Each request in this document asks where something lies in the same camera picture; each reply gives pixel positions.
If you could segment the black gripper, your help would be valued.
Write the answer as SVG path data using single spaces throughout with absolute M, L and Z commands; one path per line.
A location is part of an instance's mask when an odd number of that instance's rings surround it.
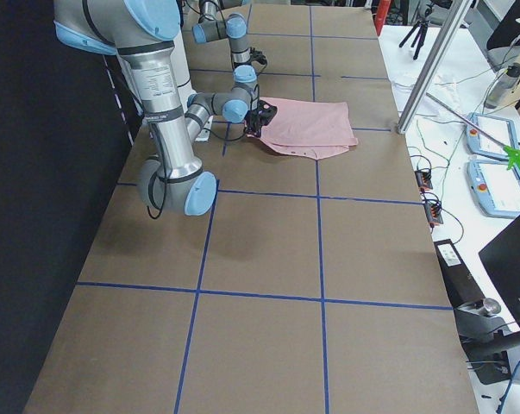
M 262 129 L 273 120 L 277 113 L 277 106 L 260 100 L 256 108 L 246 114 L 244 131 L 247 132 L 248 136 L 261 138 Z
M 253 63 L 265 66 L 266 56 L 262 51 L 250 47 L 242 52 L 231 52 L 231 61 L 234 69 L 238 66 L 251 66 Z

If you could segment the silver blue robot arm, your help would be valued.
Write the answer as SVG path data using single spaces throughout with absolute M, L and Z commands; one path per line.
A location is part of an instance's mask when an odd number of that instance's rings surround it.
M 198 21 L 192 27 L 194 41 L 205 44 L 227 40 L 232 68 L 257 63 L 265 69 L 267 57 L 262 51 L 252 47 L 247 37 L 247 20 L 240 13 L 231 13 L 227 17 L 223 11 L 247 4 L 247 1 L 199 1 Z
M 193 143 L 209 119 L 242 123 L 244 135 L 261 136 L 277 108 L 260 99 L 253 63 L 265 55 L 250 46 L 247 21 L 222 16 L 240 1 L 201 1 L 192 28 L 196 43 L 229 42 L 234 85 L 228 92 L 191 91 L 179 1 L 56 1 L 54 25 L 63 44 L 90 53 L 119 56 L 130 67 L 138 101 L 157 148 L 145 161 L 138 190 L 149 210 L 187 216 L 206 213 L 216 198 L 216 177 L 203 169 Z

